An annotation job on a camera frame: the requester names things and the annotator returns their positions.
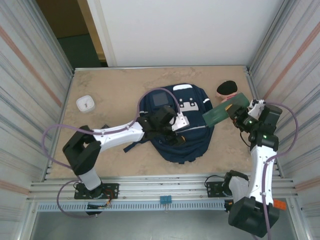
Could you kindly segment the small white square container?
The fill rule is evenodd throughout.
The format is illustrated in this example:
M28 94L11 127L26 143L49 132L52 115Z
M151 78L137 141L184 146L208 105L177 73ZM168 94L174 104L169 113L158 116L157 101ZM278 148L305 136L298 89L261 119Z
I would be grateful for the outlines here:
M76 100L76 106L81 113L89 113L96 108L96 104L90 95L78 98Z

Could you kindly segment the green translucent case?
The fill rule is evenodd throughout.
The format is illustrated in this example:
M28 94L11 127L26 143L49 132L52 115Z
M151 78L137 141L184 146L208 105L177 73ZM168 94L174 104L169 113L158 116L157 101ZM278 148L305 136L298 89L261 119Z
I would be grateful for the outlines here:
M202 115L205 124L209 128L211 128L227 119L229 115L226 111L226 107L228 107L229 105L237 105L243 108L247 108L250 105L250 102L243 93L238 93L237 95L231 97L225 102L220 103L213 109L205 112Z

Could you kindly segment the orange tag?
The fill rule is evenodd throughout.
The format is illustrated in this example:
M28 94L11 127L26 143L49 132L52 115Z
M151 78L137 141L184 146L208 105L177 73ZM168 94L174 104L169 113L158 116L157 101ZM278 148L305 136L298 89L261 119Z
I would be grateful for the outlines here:
M285 201L273 199L273 207L285 211L287 209L287 204Z

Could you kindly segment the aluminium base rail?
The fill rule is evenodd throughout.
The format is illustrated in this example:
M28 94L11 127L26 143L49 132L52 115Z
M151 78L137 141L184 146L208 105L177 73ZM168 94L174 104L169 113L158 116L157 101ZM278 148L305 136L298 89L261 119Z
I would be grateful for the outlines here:
M160 196L171 196L172 200L202 200L207 199L204 182L205 174L147 175L147 176L114 176L102 177L103 183L119 184L118 201L157 201ZM27 202L53 202L63 184L71 178L51 178L44 182L31 183ZM273 198L297 198L294 181L273 175ZM62 202L74 201L75 189L69 183L61 191L59 199Z

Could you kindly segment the plush doll with pink shirt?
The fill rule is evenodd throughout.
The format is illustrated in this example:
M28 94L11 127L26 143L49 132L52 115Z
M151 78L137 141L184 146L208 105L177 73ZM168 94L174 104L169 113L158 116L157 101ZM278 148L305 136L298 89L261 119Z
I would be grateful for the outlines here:
M216 96L221 100L221 103L235 97L238 94L238 86L233 80L224 81L216 89Z

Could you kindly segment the navy blue backpack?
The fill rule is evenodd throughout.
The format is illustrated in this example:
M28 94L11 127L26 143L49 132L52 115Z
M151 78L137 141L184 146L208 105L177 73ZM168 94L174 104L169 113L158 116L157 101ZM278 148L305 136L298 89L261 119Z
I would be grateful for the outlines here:
M208 127L203 114L213 108L205 90L191 83L168 85L166 90L153 90L146 94L139 103L139 115L155 113L163 106L170 106L177 113L182 112L189 121L189 126L176 131L184 136L186 142L179 146L170 146L163 136L149 142L168 162L184 164L201 157L209 148L213 127Z

